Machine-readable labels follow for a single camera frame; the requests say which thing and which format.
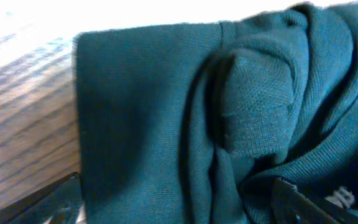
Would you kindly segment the black t-shirt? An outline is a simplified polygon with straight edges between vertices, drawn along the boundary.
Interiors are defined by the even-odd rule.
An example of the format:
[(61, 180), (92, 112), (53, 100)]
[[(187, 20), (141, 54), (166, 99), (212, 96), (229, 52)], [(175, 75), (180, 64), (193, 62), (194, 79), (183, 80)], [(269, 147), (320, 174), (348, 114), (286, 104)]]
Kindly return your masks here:
[(88, 223), (273, 223), (273, 183), (358, 215), (358, 3), (76, 40)]

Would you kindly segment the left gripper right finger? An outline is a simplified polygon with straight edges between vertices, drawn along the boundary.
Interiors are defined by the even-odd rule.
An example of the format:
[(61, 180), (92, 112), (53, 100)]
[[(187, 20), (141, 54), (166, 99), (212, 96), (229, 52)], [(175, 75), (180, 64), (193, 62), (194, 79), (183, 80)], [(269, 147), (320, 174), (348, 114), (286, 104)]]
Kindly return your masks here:
[(358, 224), (353, 194), (344, 187), (320, 197), (283, 180), (275, 179), (270, 204), (276, 224)]

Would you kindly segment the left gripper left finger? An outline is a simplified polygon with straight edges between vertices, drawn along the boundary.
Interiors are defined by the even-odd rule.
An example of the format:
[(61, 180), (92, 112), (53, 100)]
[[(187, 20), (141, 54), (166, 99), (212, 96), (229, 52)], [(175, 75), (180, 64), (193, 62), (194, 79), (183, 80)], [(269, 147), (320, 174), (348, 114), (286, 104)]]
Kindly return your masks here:
[(82, 203), (80, 174), (73, 172), (0, 209), (0, 223), (75, 224)]

